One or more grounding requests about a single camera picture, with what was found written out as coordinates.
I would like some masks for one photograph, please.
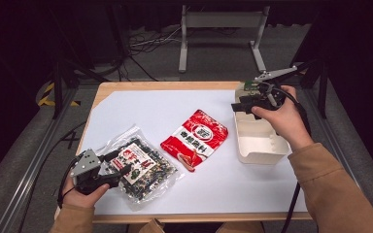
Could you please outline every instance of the white plastic container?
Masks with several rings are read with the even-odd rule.
[[[287,140],[278,136],[265,119],[234,113],[238,138],[238,158],[243,163],[276,164],[290,153]]]

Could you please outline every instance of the cable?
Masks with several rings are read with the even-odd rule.
[[[114,65],[113,67],[109,68],[108,70],[104,70],[104,71],[100,71],[100,72],[94,72],[93,70],[90,70],[92,71],[93,73],[95,73],[96,75],[99,75],[99,76],[102,76],[102,77],[105,77],[107,75],[111,75],[112,73],[114,73],[116,70],[118,69],[118,65]],[[90,79],[90,76],[86,75],[86,74],[77,74],[78,75],[78,78],[79,79]]]
[[[308,133],[311,135],[311,127],[310,127],[310,124],[308,122],[307,112],[305,111],[304,107],[302,107],[301,103],[299,103],[288,92],[286,92],[286,91],[284,91],[284,90],[282,90],[280,88],[273,88],[273,89],[276,90],[276,91],[279,91],[279,92],[281,92],[283,94],[285,94],[285,96],[293,102],[293,104],[295,105],[297,111],[299,112],[299,115],[301,116],[301,119],[302,119],[302,122],[305,125],[305,128],[307,129]],[[300,189],[301,189],[301,186],[299,185],[299,183],[296,183],[295,191],[293,192],[292,200],[291,200],[290,205],[289,205],[289,210],[288,210],[287,218],[286,218],[286,221],[284,223],[283,229],[281,230],[281,233],[287,232],[290,220],[292,218],[293,209],[295,208],[296,199],[298,198],[298,194],[299,194],[299,190]]]
[[[65,198],[66,194],[70,193],[70,192],[71,192],[72,190],[74,190],[74,189],[75,189],[74,186],[71,187],[71,188],[69,188],[69,190],[67,190],[67,191],[62,195],[62,199]]]
[[[50,151],[47,153],[47,155],[45,156],[45,159],[44,161],[42,162],[41,166],[39,167],[39,170],[38,170],[38,173],[36,175],[36,178],[34,179],[33,183],[32,183],[32,186],[31,186],[31,189],[30,189],[30,194],[29,194],[29,197],[28,197],[28,201],[26,203],[26,207],[25,207],[25,211],[23,213],[23,216],[22,216],[22,220],[20,221],[20,226],[19,228],[17,229],[17,232],[20,233],[22,232],[22,228],[23,228],[23,224],[25,223],[25,219],[26,219],[26,214],[28,212],[28,209],[29,209],[29,205],[31,203],[31,200],[32,200],[32,196],[33,196],[33,193],[34,193],[34,190],[35,190],[35,186],[36,186],[36,183],[38,181],[38,178],[39,178],[39,175],[41,175],[41,171],[42,171],[42,168],[44,167],[45,165],[45,162],[48,160],[48,157],[51,155],[51,153],[53,152],[53,150],[56,148],[56,146],[62,142],[63,140],[65,140],[69,135],[71,135],[77,128],[81,127],[82,125],[84,125],[86,123],[86,121],[78,124],[77,126],[75,126],[74,128],[72,128],[71,130],[69,130],[63,137],[61,137],[50,149]]]
[[[157,47],[159,46],[162,46],[162,45],[166,45],[168,43],[165,43],[167,41],[169,42],[172,42],[172,41],[176,41],[176,42],[181,42],[180,40],[178,39],[172,39],[171,37],[173,37],[176,33],[178,34],[179,30],[181,29],[181,27],[177,28],[174,32],[172,32],[171,34],[169,34],[168,36],[166,37],[160,37],[160,38],[155,38],[153,40],[144,40],[142,42],[139,42],[139,43],[133,43],[130,45],[130,47],[138,47],[138,46],[144,46],[144,45],[149,45],[149,47],[147,49],[145,49],[145,47],[143,47],[142,49],[140,50],[136,50],[136,49],[131,49],[131,50],[134,50],[134,51],[138,51],[139,52],[151,52],[153,50],[156,50]],[[216,33],[220,33],[224,36],[230,36],[230,35],[233,35],[234,33],[236,33],[236,31],[238,30],[238,28],[233,28],[232,29],[232,32],[230,33],[224,33],[222,32],[222,30],[226,30],[226,28],[222,29],[222,30],[216,30],[216,29],[204,29],[204,30],[210,30],[210,31],[213,31],[213,32],[216,32]],[[153,44],[158,44],[155,48],[151,49],[151,50],[148,50]]]
[[[128,70],[126,70],[126,66],[125,66],[125,62],[122,62],[122,66],[123,66],[123,69],[125,70],[125,73],[124,74],[120,68],[118,68],[118,74],[119,74],[119,81],[121,82],[122,81],[122,77],[124,77],[126,80],[128,80],[129,82],[132,82],[128,76],[129,76],[129,73],[128,73]]]
[[[177,34],[178,34],[180,29],[181,29],[181,27],[178,27],[175,31],[171,32],[167,36],[162,36],[162,34],[160,34],[157,38],[152,39],[152,37],[156,34],[156,33],[154,33],[153,35],[150,36],[150,38],[148,40],[144,40],[144,41],[139,42],[139,43],[131,44],[129,46],[129,50],[136,52],[136,53],[131,53],[131,55],[137,55],[141,52],[152,52],[152,51],[156,50],[157,48],[159,48],[160,46],[169,44],[173,41],[181,42],[180,40],[171,38],[171,37],[177,37]],[[142,46],[140,49],[133,49],[133,47],[140,47],[140,46]]]
[[[65,194],[62,194],[63,186],[65,185],[65,181],[66,181],[66,178],[69,175],[69,171],[71,170],[71,167],[74,166],[74,164],[77,161],[78,161],[77,156],[75,156],[74,159],[72,159],[72,161],[69,163],[68,168],[65,170],[65,173],[63,174],[63,178],[62,178],[62,181],[61,181],[60,186],[59,186],[58,198],[57,198],[57,204],[58,204],[58,207],[60,209],[62,209],[63,198],[65,197],[65,195],[68,194],[68,192],[74,190],[74,188],[75,188],[75,186],[73,186],[71,189],[69,189],[67,192],[65,192]]]
[[[224,30],[227,30],[227,29],[230,29],[232,30],[232,32],[229,32],[229,33],[226,33],[226,32],[223,32]],[[213,32],[216,32],[216,33],[220,33],[221,35],[224,35],[224,36],[231,36],[233,34],[235,34],[238,30],[238,27],[233,27],[233,28],[212,28],[210,29],[210,31],[213,31]]]
[[[154,77],[152,77],[145,69],[144,69],[144,67],[142,67],[131,55],[129,56],[129,58],[131,58],[131,60],[133,60],[133,62],[135,62],[135,64],[137,64],[138,66],[139,66],[139,68],[141,68],[144,72],[145,72],[145,74],[147,74],[152,80],[154,80],[154,81],[157,81],[157,82],[159,82],[159,80],[157,80],[156,78],[154,78]]]

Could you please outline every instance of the tan sleeve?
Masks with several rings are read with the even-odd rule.
[[[51,233],[92,232],[94,212],[95,208],[81,208],[63,204],[52,226]]]
[[[373,232],[373,208],[341,164],[322,144],[288,157],[320,233]]]
[[[142,227],[139,233],[164,233],[162,228],[163,224],[160,223],[158,220],[153,219],[150,222],[148,222],[144,227]]]

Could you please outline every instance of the table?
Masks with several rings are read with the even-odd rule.
[[[77,154],[83,149],[97,147],[112,135],[118,135],[120,131],[122,133],[131,127],[130,122],[136,122],[145,137],[160,149],[159,142],[165,135],[169,136],[181,126],[189,117],[188,113],[196,108],[202,108],[208,115],[224,124],[229,130],[229,135],[208,160],[196,167],[195,173],[189,173],[176,159],[165,154],[185,176],[141,211],[131,211],[123,200],[125,194],[110,189],[95,206],[94,222],[140,223],[149,222],[152,218],[162,222],[285,219],[296,185],[288,160],[283,158],[274,166],[266,166],[243,164],[236,157],[237,143],[230,103],[234,101],[234,89],[237,84],[238,82],[102,83],[95,96]],[[172,104],[178,100],[174,100],[173,97],[186,93],[194,93],[193,97],[196,98],[200,98],[200,95],[207,97],[199,103],[190,97],[191,102],[185,103],[184,108],[178,107],[183,106],[181,104],[174,107]],[[117,102],[124,96],[140,98],[133,97],[127,100],[130,104]],[[156,98],[161,98],[167,104],[155,103],[156,106],[151,106]],[[132,106],[132,117],[119,117],[115,111],[124,110],[127,106]],[[176,111],[160,115],[159,110],[165,109],[165,106],[171,106]],[[165,123],[164,129],[154,130],[162,128],[159,127],[162,122]],[[228,165],[226,169],[218,169],[225,163]],[[200,190],[199,198],[190,192],[186,194],[186,188],[188,191]],[[306,212],[302,191],[298,196],[293,219],[311,219]]]

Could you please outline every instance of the seaweed snack package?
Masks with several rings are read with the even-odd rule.
[[[110,140],[97,154],[113,152],[116,157],[104,162],[107,174],[114,174],[128,164],[131,171],[122,177],[119,188],[127,193],[130,208],[141,210],[161,196],[183,174],[146,140],[138,126]]]

